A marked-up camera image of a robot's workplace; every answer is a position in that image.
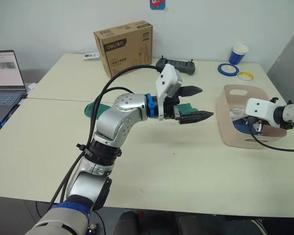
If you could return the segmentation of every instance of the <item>laptop keyboard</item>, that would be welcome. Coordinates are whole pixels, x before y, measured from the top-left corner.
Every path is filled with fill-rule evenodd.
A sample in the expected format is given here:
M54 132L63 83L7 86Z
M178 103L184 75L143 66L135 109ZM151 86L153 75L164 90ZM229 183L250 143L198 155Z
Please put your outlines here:
M0 105L12 105L20 93L0 93Z

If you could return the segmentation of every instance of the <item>blue tape roll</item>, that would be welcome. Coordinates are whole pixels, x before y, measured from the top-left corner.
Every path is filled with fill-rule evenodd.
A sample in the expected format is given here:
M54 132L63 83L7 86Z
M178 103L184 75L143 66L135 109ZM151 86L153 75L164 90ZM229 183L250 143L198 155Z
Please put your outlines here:
M223 66L230 66L230 67L232 67L233 69L235 69L235 72L226 72L226 71L222 70L222 67L223 67ZM239 70L238 67L236 67L236 66L234 66L234 65L232 65L232 64L224 63L224 64L220 64L220 65L218 66L218 71L219 71L219 73L221 73L221 74L223 74L223 75L225 75L225 76L232 77L232 76L237 75L237 74L239 73L240 70Z

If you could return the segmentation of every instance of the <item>white cable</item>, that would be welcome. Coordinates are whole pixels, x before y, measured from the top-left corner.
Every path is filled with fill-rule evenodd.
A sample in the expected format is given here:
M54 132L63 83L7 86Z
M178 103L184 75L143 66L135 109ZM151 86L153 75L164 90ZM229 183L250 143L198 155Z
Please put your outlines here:
M257 228L259 229L259 231L263 234L263 235L268 235L267 232L255 221L255 220L251 220L252 223L254 223Z
M262 227L263 230L265 230L265 232L268 234L268 232L266 231L266 229L265 229L265 227L264 227L264 224L263 224L263 222L262 222L262 219L256 219L255 221L256 221L256 223L259 224L260 227Z

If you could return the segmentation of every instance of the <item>white wall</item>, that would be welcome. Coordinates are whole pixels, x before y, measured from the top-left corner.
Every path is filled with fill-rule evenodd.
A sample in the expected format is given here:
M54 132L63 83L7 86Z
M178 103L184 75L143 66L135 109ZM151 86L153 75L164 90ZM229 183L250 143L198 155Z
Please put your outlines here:
M235 42L268 71L294 35L294 0L0 0L0 49L24 76L42 76L65 52L96 51L93 31L138 20L154 25L153 57L226 61Z

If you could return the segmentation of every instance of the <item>yellow tape roll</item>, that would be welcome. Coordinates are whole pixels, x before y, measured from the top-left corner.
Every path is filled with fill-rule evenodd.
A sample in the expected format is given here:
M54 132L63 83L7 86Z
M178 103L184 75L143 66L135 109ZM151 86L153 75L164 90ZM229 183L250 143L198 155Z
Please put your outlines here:
M240 72L237 74L237 77L244 81L250 81L254 79L254 76L249 72Z

